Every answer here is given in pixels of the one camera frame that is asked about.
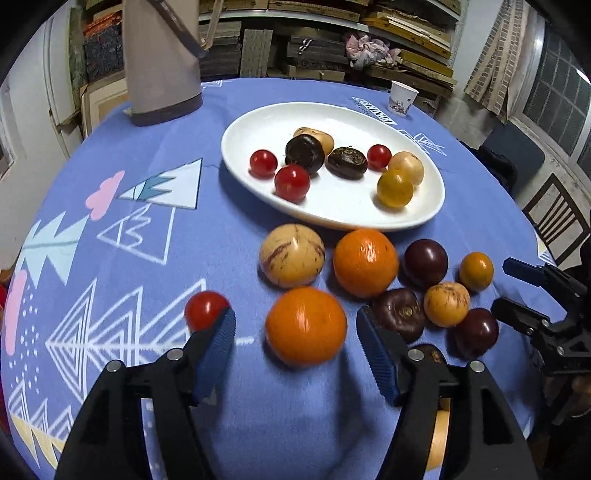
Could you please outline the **dark red plum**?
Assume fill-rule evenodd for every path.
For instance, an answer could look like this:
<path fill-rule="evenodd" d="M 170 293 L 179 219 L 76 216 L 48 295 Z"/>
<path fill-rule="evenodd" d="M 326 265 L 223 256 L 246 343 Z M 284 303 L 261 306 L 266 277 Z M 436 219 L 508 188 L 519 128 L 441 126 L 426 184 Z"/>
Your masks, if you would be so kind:
<path fill-rule="evenodd" d="M 471 309 L 454 329 L 457 348 L 463 357 L 475 359 L 489 351 L 499 338 L 499 323 L 485 308 Z"/>

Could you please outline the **small orange tomato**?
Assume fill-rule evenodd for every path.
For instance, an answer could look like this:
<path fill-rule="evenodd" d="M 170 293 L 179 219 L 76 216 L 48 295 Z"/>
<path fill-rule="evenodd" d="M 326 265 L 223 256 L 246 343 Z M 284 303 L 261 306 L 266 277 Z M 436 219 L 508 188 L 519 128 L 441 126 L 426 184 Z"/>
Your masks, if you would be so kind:
<path fill-rule="evenodd" d="M 460 264 L 459 278 L 468 290 L 482 292 L 493 282 L 494 264 L 485 253 L 469 253 Z"/>

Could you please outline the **orange yellow round fruit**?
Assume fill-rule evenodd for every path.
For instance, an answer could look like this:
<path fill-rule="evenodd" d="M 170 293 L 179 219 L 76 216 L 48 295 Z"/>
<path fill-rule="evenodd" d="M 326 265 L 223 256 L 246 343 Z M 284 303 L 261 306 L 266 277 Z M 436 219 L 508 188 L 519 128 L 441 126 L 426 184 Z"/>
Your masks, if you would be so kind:
<path fill-rule="evenodd" d="M 436 326 L 452 328 L 460 324 L 470 309 L 470 294 L 457 282 L 430 287 L 423 300 L 425 314 Z"/>

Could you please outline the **dark purple plum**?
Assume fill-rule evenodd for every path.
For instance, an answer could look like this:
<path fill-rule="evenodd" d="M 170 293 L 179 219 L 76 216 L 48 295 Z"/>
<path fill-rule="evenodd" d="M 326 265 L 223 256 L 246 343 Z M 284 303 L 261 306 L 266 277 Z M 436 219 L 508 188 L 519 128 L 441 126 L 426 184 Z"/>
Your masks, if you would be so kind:
<path fill-rule="evenodd" d="M 407 247 L 403 265 L 411 283 L 420 290 L 427 290 L 445 278 L 449 258 L 444 247 L 437 241 L 419 239 Z"/>

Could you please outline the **large red tomato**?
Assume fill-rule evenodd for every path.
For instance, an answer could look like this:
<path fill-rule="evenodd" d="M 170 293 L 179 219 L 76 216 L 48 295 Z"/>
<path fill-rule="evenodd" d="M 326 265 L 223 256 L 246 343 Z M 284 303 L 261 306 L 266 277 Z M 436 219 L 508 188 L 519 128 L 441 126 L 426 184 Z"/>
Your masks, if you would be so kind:
<path fill-rule="evenodd" d="M 190 332 L 211 328 L 218 315 L 229 307 L 228 300 L 214 291 L 201 291 L 190 297 L 184 307 L 184 318 Z"/>

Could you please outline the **yellow tomato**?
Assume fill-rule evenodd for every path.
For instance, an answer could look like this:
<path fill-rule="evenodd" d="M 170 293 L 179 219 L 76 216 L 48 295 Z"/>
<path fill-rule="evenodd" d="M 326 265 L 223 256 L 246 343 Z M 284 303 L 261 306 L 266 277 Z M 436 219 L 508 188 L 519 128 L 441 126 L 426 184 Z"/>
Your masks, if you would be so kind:
<path fill-rule="evenodd" d="M 377 183 L 377 194 L 380 202 L 385 206 L 402 209 L 412 200 L 414 185 L 403 170 L 390 169 L 380 177 Z"/>

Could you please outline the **pale beige fruit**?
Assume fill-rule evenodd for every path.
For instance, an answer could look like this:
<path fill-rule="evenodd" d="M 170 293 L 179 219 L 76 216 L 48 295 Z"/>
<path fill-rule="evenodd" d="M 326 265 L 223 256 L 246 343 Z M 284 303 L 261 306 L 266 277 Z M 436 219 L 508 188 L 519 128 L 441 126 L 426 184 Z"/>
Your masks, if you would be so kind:
<path fill-rule="evenodd" d="M 415 187 L 418 187 L 424 180 L 424 165 L 412 152 L 400 151 L 394 154 L 389 162 L 388 168 L 390 170 L 400 170 L 405 173 Z"/>

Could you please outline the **orange mandarin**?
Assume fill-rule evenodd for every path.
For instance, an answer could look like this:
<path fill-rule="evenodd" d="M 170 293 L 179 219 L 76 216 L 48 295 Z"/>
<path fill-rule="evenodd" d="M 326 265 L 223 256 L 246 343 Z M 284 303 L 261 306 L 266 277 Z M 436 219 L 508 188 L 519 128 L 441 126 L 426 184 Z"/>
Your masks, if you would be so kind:
<path fill-rule="evenodd" d="M 332 360 L 341 351 L 348 319 L 332 294 L 300 287 L 276 300 L 266 316 L 264 333 L 280 361 L 307 368 Z"/>
<path fill-rule="evenodd" d="M 335 245 L 332 270 L 349 294 L 369 299 L 386 291 L 399 272 L 396 248 L 374 229 L 356 229 Z"/>

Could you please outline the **dark brown mangosteen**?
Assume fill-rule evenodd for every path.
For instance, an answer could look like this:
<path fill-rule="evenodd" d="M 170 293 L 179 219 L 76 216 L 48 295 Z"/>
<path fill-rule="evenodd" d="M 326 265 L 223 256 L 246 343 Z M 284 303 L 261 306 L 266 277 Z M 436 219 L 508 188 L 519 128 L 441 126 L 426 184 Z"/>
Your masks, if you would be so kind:
<path fill-rule="evenodd" d="M 368 169 L 368 160 L 359 150 L 339 147 L 325 159 L 325 167 L 332 174 L 348 180 L 360 180 Z"/>
<path fill-rule="evenodd" d="M 325 162 L 322 143 L 310 134 L 294 136 L 287 142 L 284 162 L 301 166 L 308 174 L 315 175 Z"/>

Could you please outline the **beige striped melon fruit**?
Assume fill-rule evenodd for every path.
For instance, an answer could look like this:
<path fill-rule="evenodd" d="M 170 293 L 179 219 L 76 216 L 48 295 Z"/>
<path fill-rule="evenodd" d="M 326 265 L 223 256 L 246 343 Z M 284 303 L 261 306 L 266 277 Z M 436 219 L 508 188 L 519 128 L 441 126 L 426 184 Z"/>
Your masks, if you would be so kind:
<path fill-rule="evenodd" d="M 266 279 L 283 289 L 311 284 L 325 265 L 320 235 L 301 224 L 273 229 L 259 248 L 259 268 Z"/>

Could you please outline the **small red cherry tomato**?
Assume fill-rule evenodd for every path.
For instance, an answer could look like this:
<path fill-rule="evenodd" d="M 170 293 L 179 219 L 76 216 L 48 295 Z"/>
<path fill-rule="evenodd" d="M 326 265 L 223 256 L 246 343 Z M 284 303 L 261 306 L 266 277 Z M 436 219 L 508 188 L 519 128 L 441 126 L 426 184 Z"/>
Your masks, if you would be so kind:
<path fill-rule="evenodd" d="M 276 174 L 276 155 L 269 150 L 259 149 L 252 153 L 249 158 L 249 172 L 256 178 L 269 179 Z"/>

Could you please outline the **wooden chair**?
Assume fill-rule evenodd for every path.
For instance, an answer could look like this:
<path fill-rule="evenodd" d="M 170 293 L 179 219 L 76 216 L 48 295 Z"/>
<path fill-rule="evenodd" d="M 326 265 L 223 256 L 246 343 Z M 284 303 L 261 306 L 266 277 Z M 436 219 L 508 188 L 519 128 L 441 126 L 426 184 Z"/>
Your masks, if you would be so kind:
<path fill-rule="evenodd" d="M 563 265 L 590 237 L 590 221 L 554 173 L 522 212 L 557 266 Z"/>

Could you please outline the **checked curtain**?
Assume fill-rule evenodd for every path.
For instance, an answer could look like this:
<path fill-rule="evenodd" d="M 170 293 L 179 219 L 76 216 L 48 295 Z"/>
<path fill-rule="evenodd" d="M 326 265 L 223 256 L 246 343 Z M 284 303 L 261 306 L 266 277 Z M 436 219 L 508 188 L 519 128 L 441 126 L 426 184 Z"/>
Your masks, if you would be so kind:
<path fill-rule="evenodd" d="M 523 0 L 503 1 L 464 92 L 505 123 L 509 87 L 524 43 L 529 5 Z"/>

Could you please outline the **blue patterned tablecloth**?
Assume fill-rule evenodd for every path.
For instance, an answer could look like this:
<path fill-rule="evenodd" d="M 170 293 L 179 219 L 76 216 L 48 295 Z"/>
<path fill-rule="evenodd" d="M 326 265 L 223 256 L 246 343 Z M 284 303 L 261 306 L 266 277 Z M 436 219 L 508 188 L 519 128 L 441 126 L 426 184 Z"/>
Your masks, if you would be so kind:
<path fill-rule="evenodd" d="M 110 359 L 150 362 L 182 345 L 188 298 L 214 290 L 236 313 L 224 381 L 195 419 L 223 479 L 372 479 L 398 411 L 380 395 L 355 332 L 335 360 L 290 371 L 266 353 L 263 323 L 279 291 L 257 269 L 259 246 L 287 216 L 242 187 L 221 137 L 240 115 L 280 102 L 361 113 L 376 142 L 416 139 L 446 186 L 440 213 L 394 233 L 398 250 L 432 238 L 457 266 L 473 251 L 496 265 L 536 264 L 520 207 L 444 127 L 420 110 L 392 114 L 383 92 L 280 79 L 209 83 L 204 106 L 155 127 L 115 110 L 59 173 L 25 240 L 10 287 L 2 386 L 15 446 L 41 479 Z"/>

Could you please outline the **beige thermos jug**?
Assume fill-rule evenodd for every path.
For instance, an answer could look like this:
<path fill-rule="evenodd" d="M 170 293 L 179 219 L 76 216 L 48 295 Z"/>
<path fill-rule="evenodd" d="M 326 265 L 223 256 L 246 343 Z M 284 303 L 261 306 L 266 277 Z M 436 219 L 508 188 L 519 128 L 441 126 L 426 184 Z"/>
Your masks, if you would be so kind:
<path fill-rule="evenodd" d="M 188 115 L 202 105 L 199 61 L 211 49 L 223 3 L 213 3 L 204 35 L 197 1 L 123 3 L 124 70 L 131 121 L 145 127 Z"/>

